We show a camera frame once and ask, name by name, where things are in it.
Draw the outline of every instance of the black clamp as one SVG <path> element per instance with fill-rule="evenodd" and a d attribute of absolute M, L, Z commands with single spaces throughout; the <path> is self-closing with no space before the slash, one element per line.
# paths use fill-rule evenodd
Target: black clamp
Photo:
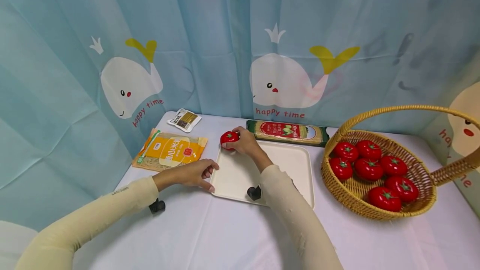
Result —
<path fill-rule="evenodd" d="M 151 205 L 148 206 L 152 214 L 156 214 L 159 211 L 164 211 L 165 210 L 165 201 L 163 200 L 157 200 L 152 203 Z"/>
<path fill-rule="evenodd" d="M 260 186 L 258 187 L 250 187 L 247 190 L 247 195 L 250 197 L 253 201 L 259 200 L 262 198 L 262 189 Z"/>

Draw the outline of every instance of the red tomato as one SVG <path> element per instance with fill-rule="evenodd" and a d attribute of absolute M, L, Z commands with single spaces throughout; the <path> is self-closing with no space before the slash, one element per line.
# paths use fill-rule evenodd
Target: red tomato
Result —
<path fill-rule="evenodd" d="M 357 171 L 357 175 L 362 179 L 374 182 L 383 176 L 382 166 L 374 160 L 358 159 L 353 166 Z"/>
<path fill-rule="evenodd" d="M 359 158 L 359 151 L 348 142 L 340 142 L 333 149 L 333 153 L 344 160 L 354 162 Z"/>
<path fill-rule="evenodd" d="M 347 180 L 353 175 L 352 165 L 348 160 L 342 160 L 340 157 L 330 159 L 330 166 L 332 167 L 335 176 L 341 180 Z"/>
<path fill-rule="evenodd" d="M 385 171 L 385 174 L 390 176 L 404 176 L 408 171 L 408 167 L 403 160 L 391 155 L 382 157 L 380 159 L 380 165 L 383 171 Z"/>
<path fill-rule="evenodd" d="M 395 190 L 375 187 L 368 191 L 368 202 L 382 210 L 400 211 L 402 201 Z"/>
<path fill-rule="evenodd" d="M 220 145 L 222 145 L 223 143 L 228 143 L 228 142 L 236 142 L 238 140 L 240 140 L 239 135 L 237 135 L 233 131 L 227 131 L 225 134 L 223 134 L 220 137 Z"/>
<path fill-rule="evenodd" d="M 397 191 L 398 197 L 404 203 L 411 203 L 419 197 L 419 189 L 413 182 L 405 177 L 392 176 L 385 181 L 385 187 Z"/>
<path fill-rule="evenodd" d="M 359 154 L 363 158 L 371 160 L 379 160 L 382 157 L 382 150 L 380 147 L 369 140 L 359 141 L 357 143 Z"/>

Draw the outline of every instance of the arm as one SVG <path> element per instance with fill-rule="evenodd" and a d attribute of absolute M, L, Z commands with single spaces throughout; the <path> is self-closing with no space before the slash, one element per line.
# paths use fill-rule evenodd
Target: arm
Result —
<path fill-rule="evenodd" d="M 124 215 L 136 213 L 152 204 L 161 190 L 178 183 L 215 191 L 203 180 L 210 177 L 213 169 L 218 169 L 217 163 L 199 160 L 138 179 L 80 207 L 42 230 L 23 252 L 15 269 L 72 269 L 75 251 Z"/>
<path fill-rule="evenodd" d="M 274 165 L 246 129 L 234 129 L 240 141 L 225 143 L 250 156 L 260 174 L 262 196 L 287 228 L 305 269 L 343 269 L 322 223 L 305 198 L 297 191 L 291 178 Z"/>

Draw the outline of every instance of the beige long sleeve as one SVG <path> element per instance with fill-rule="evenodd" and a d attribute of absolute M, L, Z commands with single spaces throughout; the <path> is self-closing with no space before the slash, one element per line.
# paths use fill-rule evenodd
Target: beige long sleeve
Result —
<path fill-rule="evenodd" d="M 72 269 L 73 255 L 82 245 L 122 216 L 144 209 L 158 198 L 152 177 L 131 182 L 79 208 L 42 230 L 29 244 L 16 270 Z"/>
<path fill-rule="evenodd" d="M 297 191 L 291 178 L 277 165 L 260 175 L 262 197 L 287 227 L 304 269 L 343 269 L 322 223 Z"/>

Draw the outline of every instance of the woven basket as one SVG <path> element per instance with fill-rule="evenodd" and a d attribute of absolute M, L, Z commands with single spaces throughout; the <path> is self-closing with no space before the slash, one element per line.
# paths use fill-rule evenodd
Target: woven basket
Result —
<path fill-rule="evenodd" d="M 401 217 L 417 216 L 429 210 L 437 198 L 436 187 L 456 179 L 480 166 L 480 147 L 470 155 L 457 160 L 434 172 L 429 172 L 423 162 L 413 153 L 402 147 L 395 141 L 363 130 L 350 130 L 354 125 L 367 118 L 387 112 L 402 110 L 428 110 L 450 113 L 470 121 L 480 129 L 480 124 L 470 116 L 462 112 L 454 111 L 445 107 L 430 105 L 402 105 L 391 106 L 361 113 L 345 122 L 331 137 L 325 146 L 325 155 L 322 161 L 322 178 L 332 195 L 344 206 L 353 212 L 374 220 L 391 220 Z M 406 177 L 414 182 L 419 189 L 419 197 L 411 204 L 404 205 L 401 211 L 391 212 L 382 210 L 365 201 L 366 194 L 370 189 L 383 184 L 383 179 L 376 182 L 366 182 L 354 175 L 345 182 L 341 182 L 334 175 L 329 163 L 330 154 L 339 142 L 348 142 L 356 145 L 358 141 L 370 140 L 380 146 L 383 155 L 393 155 L 401 158 L 408 166 Z"/>

